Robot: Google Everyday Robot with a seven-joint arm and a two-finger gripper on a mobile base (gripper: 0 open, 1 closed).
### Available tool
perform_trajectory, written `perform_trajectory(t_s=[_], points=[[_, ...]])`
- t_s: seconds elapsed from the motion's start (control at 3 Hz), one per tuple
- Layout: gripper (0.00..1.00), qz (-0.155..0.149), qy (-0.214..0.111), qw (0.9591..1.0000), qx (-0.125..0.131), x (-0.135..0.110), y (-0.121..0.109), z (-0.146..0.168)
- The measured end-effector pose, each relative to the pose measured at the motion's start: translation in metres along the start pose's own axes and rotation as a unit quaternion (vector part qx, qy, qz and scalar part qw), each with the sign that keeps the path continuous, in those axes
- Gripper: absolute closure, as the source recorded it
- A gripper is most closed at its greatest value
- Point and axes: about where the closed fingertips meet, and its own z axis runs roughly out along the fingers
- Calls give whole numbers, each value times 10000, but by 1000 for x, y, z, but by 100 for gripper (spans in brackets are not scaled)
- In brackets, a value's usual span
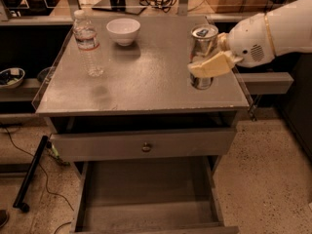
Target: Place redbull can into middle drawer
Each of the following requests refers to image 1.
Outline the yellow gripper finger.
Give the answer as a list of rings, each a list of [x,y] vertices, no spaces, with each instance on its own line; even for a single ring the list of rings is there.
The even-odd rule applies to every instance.
[[[212,78],[230,72],[242,60],[242,57],[235,56],[231,51],[221,51],[211,58],[189,63],[187,68],[196,78]]]
[[[219,33],[214,40],[214,49],[213,53],[217,54],[220,52],[227,52],[230,50],[228,44],[228,34],[227,33]]]

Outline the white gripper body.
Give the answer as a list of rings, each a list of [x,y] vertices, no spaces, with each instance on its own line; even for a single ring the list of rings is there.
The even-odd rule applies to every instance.
[[[252,68],[271,62],[275,58],[274,45],[268,34],[268,21],[264,13],[238,22],[228,33],[230,51],[242,58],[238,64]]]

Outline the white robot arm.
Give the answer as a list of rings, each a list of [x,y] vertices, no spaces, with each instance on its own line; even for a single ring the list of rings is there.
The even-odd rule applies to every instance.
[[[188,64],[196,78],[226,74],[238,64],[253,68],[288,53],[312,52],[312,0],[296,0],[238,22],[219,33],[216,48]]]

